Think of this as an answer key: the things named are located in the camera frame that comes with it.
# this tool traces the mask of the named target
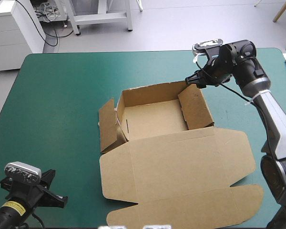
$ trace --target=white cable tie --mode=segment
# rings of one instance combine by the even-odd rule
[[[264,93],[267,93],[267,92],[270,92],[270,90],[260,91],[260,92],[257,93],[255,96],[253,96],[252,99],[251,99],[249,102],[246,102],[246,103],[245,103],[245,106],[252,104],[255,98],[257,98],[257,97],[260,96],[261,94],[264,94]]]

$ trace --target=yellow label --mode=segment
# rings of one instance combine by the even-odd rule
[[[25,213],[25,208],[20,204],[15,201],[8,201],[5,204],[3,204],[2,207],[9,207],[14,210],[16,210],[20,216],[22,216]]]

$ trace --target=white cabinet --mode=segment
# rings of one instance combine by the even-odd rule
[[[19,0],[33,18],[43,38],[45,34],[29,0]],[[18,69],[31,53],[42,53],[44,40],[25,9],[14,0],[0,1],[0,71]]]

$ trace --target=white table frame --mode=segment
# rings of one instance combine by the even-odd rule
[[[99,0],[97,14],[76,15],[72,0],[65,0],[65,6],[69,19],[76,35],[80,35],[79,26],[89,24],[101,24],[109,22],[127,21],[128,31],[133,30],[130,0],[125,0],[126,12],[107,13],[107,0]]]

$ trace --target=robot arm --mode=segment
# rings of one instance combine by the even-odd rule
[[[222,44],[218,39],[193,46],[194,63],[200,70],[187,77],[186,82],[205,88],[223,85],[234,76],[242,93],[251,98],[250,103],[257,108],[267,133],[262,148],[266,153],[261,161],[262,173],[282,206],[267,228],[286,229],[286,114],[269,91],[270,80],[256,59],[254,44],[247,40]],[[203,68],[197,63],[199,55],[208,58]]]

